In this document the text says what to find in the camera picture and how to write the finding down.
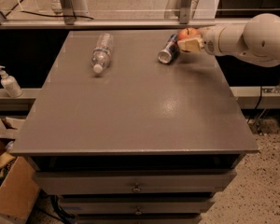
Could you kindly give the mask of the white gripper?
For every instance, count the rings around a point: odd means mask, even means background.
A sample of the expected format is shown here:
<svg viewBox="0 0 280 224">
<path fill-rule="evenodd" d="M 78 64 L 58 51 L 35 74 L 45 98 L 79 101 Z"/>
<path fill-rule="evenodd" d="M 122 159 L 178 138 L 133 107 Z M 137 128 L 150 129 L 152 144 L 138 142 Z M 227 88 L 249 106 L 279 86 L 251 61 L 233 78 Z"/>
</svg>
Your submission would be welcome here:
<svg viewBox="0 0 280 224">
<path fill-rule="evenodd" d="M 179 40 L 177 45 L 185 52 L 201 52 L 202 49 L 214 56 L 222 56 L 223 53 L 219 48 L 219 38 L 223 27 L 220 25 L 199 28 L 202 39 L 199 37 L 185 38 Z"/>
</svg>

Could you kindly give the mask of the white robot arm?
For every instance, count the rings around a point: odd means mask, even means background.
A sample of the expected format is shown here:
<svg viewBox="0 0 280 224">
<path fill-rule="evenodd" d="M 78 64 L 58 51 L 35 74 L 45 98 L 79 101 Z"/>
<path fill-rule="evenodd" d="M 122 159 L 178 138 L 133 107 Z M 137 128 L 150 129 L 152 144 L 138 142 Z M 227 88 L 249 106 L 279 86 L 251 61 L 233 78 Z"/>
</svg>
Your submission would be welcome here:
<svg viewBox="0 0 280 224">
<path fill-rule="evenodd" d="M 177 35 L 177 45 L 185 52 L 233 56 L 261 67 L 280 64 L 280 17 L 257 15 L 244 24 L 217 24 L 186 28 Z"/>
</svg>

